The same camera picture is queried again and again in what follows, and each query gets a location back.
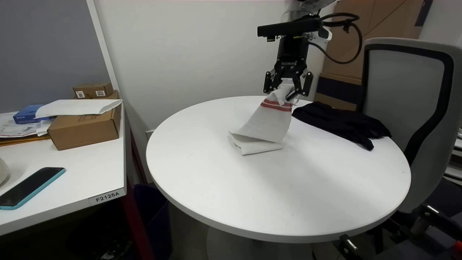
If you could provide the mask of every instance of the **cable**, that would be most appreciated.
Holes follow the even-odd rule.
[[[335,59],[332,57],[322,46],[319,46],[318,43],[315,41],[307,41],[309,44],[318,47],[328,59],[331,59],[332,62],[335,63],[351,63],[352,60],[355,60],[359,53],[361,53],[361,49],[362,49],[362,33],[359,30],[359,27],[355,24],[355,23],[351,23],[349,26],[352,26],[355,30],[357,30],[357,34],[358,34],[358,50],[357,53],[351,57],[351,59],[346,59],[346,60],[339,60],[339,59]]]
[[[326,18],[332,18],[332,17],[346,17],[345,20],[336,20],[336,21],[323,21]],[[357,30],[357,34],[358,34],[358,50],[357,53],[351,57],[351,59],[346,59],[346,60],[338,60],[335,57],[332,57],[322,46],[319,46],[318,43],[315,41],[309,41],[307,40],[307,44],[312,44],[315,47],[318,47],[328,59],[331,59],[332,62],[335,63],[351,63],[352,60],[355,60],[359,53],[361,53],[361,49],[362,49],[362,33],[359,30],[359,27],[354,23],[355,20],[358,20],[359,15],[357,14],[352,14],[352,13],[333,13],[333,14],[328,14],[328,15],[323,15],[320,17],[320,23],[323,26],[328,26],[328,27],[344,27],[344,30],[348,33],[349,27],[354,27]]]

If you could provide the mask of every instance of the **gray wall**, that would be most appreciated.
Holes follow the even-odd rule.
[[[462,47],[460,10],[460,0],[434,0],[420,39]]]
[[[85,0],[0,0],[0,111],[108,80]]]

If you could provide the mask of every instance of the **white paper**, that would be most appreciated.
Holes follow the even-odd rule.
[[[121,104],[121,99],[56,99],[42,105],[35,117],[104,114]]]
[[[258,138],[250,138],[250,137],[238,135],[232,132],[229,134],[229,137],[234,145],[240,148],[242,156],[283,148],[281,143],[271,143],[271,141],[264,141]]]
[[[277,101],[283,105],[286,104],[286,95],[292,88],[292,85],[280,85],[266,99]],[[231,132],[257,140],[281,143],[289,130],[290,119],[292,111],[280,111],[260,105],[241,128],[231,130]]]
[[[40,119],[39,122],[16,124],[13,115],[16,112],[0,114],[0,138],[19,138],[26,135],[43,135],[48,132],[50,119]]]

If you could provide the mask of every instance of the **desk surface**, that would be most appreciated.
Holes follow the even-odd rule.
[[[0,235],[126,195],[123,119],[117,140],[78,148],[59,151],[50,140],[1,145],[11,176],[0,195],[40,167],[66,171],[19,209],[0,210]]]
[[[336,239],[384,221],[406,197],[410,169],[388,138],[367,151],[292,119],[284,148],[241,156],[228,131],[263,96],[202,102],[164,119],[147,144],[160,190],[196,219],[248,238]]]

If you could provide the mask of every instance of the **black cloth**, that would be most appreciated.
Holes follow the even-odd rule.
[[[335,109],[322,102],[299,106],[292,115],[300,121],[348,138],[367,150],[374,148],[369,138],[391,135],[388,128],[372,117],[355,111]]]

